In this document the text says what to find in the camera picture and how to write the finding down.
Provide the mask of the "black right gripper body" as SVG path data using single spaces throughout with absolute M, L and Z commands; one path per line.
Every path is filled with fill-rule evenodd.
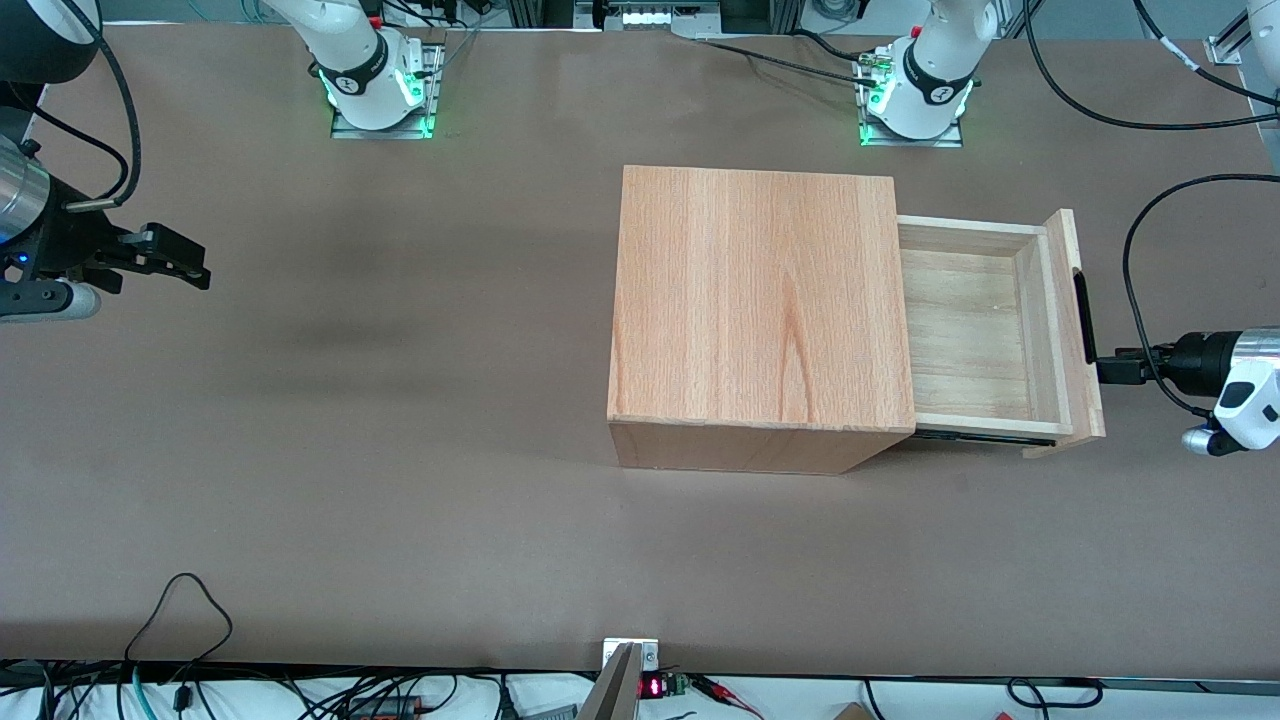
M 102 211 L 68 213 L 68 201 L 87 197 L 60 179 L 54 179 L 44 210 L 35 223 L 14 240 L 3 242 L 1 269 L 19 268 L 37 279 L 69 279 L 79 282 L 78 269 L 84 264 L 109 266 L 101 251 L 118 246 L 118 236 L 127 233 L 114 225 Z

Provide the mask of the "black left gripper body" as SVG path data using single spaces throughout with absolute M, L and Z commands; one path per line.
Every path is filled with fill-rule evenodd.
M 1220 396 L 1228 382 L 1238 332 L 1190 332 L 1153 346 L 1155 372 L 1183 395 Z

